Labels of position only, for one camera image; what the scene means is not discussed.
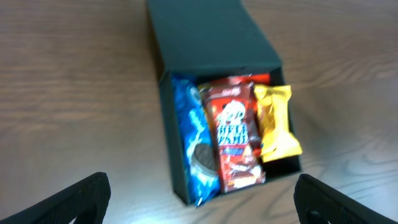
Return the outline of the blue Oreo cookie pack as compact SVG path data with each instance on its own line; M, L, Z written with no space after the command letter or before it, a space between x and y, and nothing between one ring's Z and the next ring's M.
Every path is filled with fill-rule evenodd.
M218 165L201 94L193 81L172 79L175 110L188 172L190 199L199 207L220 192Z

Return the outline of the red Meiji panda biscuit box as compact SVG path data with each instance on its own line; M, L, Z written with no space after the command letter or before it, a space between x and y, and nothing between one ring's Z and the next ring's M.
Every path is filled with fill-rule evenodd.
M261 144L252 85L220 85L201 91L218 150L221 192L262 184L265 172L254 153Z

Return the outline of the black gift box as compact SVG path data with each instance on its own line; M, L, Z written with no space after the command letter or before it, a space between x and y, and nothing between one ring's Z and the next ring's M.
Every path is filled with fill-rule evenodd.
M179 73L206 83L227 75L268 73L270 84L279 86L285 85L282 60L241 1L147 0L146 5L172 189L192 206L172 76Z

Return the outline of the small yellow snack packet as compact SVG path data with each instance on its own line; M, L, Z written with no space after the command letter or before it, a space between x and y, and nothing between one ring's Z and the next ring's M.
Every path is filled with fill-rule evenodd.
M302 147L290 131L288 102L291 86L254 85L257 119L262 134L259 157L271 162L302 154Z

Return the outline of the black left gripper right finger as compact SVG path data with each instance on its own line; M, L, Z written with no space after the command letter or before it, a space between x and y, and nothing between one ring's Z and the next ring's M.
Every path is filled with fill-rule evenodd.
M308 174L295 185L300 224L397 224Z

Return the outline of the red nut snack bag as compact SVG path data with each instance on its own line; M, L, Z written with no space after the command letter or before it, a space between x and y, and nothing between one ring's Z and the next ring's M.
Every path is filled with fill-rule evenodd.
M246 74L240 76L229 76L210 82L211 86L216 85L245 85L245 84L264 84L269 85L271 82L271 75L269 73Z

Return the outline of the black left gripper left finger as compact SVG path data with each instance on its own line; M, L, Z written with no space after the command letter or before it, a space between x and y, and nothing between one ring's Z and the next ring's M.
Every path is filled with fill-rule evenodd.
M106 173L96 172L45 200L1 220L10 224L102 224L111 197Z

